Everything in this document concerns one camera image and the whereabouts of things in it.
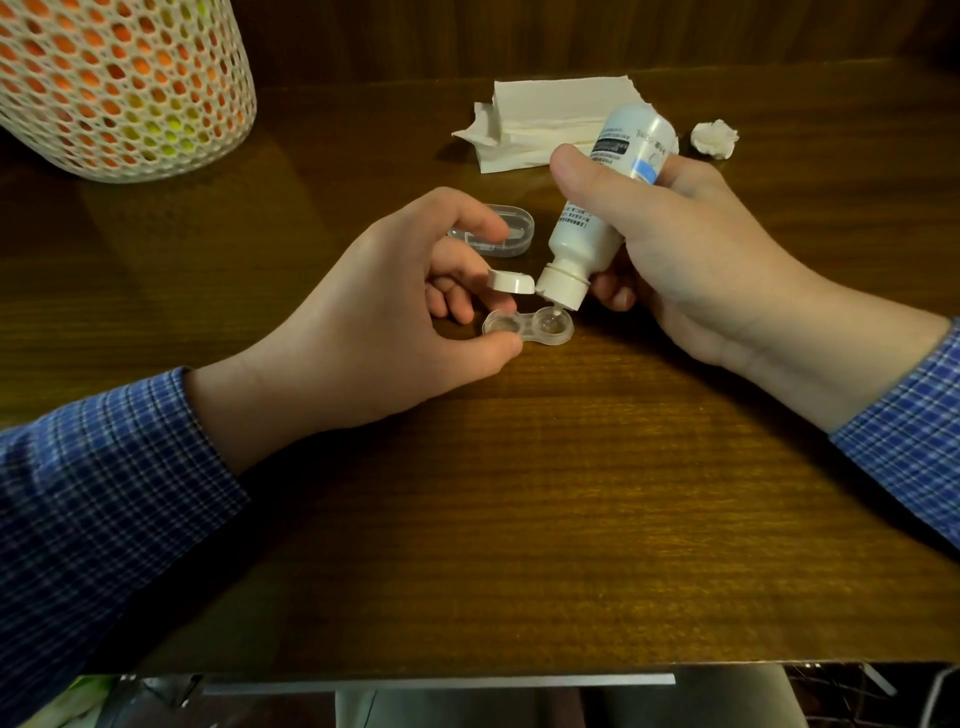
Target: left hand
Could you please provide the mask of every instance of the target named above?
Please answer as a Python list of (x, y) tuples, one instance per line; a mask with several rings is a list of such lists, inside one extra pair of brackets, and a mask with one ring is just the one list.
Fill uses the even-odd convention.
[(516, 310), (513, 297), (487, 287), (484, 259), (446, 236), (451, 228), (494, 242), (509, 231), (469, 195), (435, 189), (371, 225), (276, 330), (189, 375), (201, 424), (232, 469), (494, 375), (520, 353), (515, 333), (452, 341), (433, 329), (431, 314), (472, 321), (471, 294), (490, 309)]

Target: wrist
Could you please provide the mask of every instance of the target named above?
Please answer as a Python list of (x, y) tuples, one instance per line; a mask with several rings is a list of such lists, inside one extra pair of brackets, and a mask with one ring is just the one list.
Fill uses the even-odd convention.
[(245, 352), (188, 372), (184, 388), (204, 433), (234, 474), (309, 434)]
[(732, 371), (827, 432), (893, 389), (950, 327), (946, 317), (820, 276), (786, 293)]

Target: contact lens case lid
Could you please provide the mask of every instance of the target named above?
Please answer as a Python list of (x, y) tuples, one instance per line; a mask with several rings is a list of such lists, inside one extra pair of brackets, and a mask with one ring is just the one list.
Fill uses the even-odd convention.
[(525, 273), (494, 271), (491, 268), (487, 273), (487, 287), (504, 293), (531, 294), (536, 293), (537, 282), (534, 281), (533, 276), (527, 276)]
[(516, 257), (527, 252), (534, 239), (534, 218), (521, 207), (511, 205), (488, 205), (510, 228), (507, 239), (502, 243), (492, 243), (472, 232), (451, 230), (448, 234), (466, 242), (480, 255), (489, 257)]

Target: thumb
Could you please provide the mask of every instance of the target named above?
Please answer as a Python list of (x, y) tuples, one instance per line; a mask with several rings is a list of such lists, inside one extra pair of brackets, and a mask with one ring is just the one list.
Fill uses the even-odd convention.
[(442, 342), (444, 391), (495, 375), (523, 351), (523, 341), (511, 331), (491, 331), (467, 341)]
[(550, 173), (571, 203), (626, 236), (641, 233), (650, 216), (660, 214), (663, 206), (675, 202), (669, 190), (614, 172), (570, 144), (553, 151)]

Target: hand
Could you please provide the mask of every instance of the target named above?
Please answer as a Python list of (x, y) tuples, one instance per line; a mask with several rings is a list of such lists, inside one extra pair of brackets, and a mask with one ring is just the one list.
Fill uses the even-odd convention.
[(816, 278), (709, 164), (671, 155), (651, 186), (560, 147), (550, 168), (567, 199), (626, 239), (594, 277), (596, 298), (614, 311), (643, 303), (677, 345), (708, 364), (740, 370), (771, 306), (790, 304)]
[(671, 156), (656, 185), (570, 146), (550, 159), (567, 199), (625, 238), (592, 290), (640, 301), (690, 355), (755, 382), (824, 430), (892, 388), (949, 321), (837, 285), (791, 257), (709, 164)]
[(471, 294), (516, 310), (487, 287), (490, 267), (451, 228), (492, 241), (506, 223), (489, 207), (440, 188), (360, 235), (279, 328), (231, 359), (190, 373), (188, 396), (236, 471), (321, 430), (353, 427), (409, 409), (520, 353), (515, 333), (444, 339), (431, 314), (462, 324)]

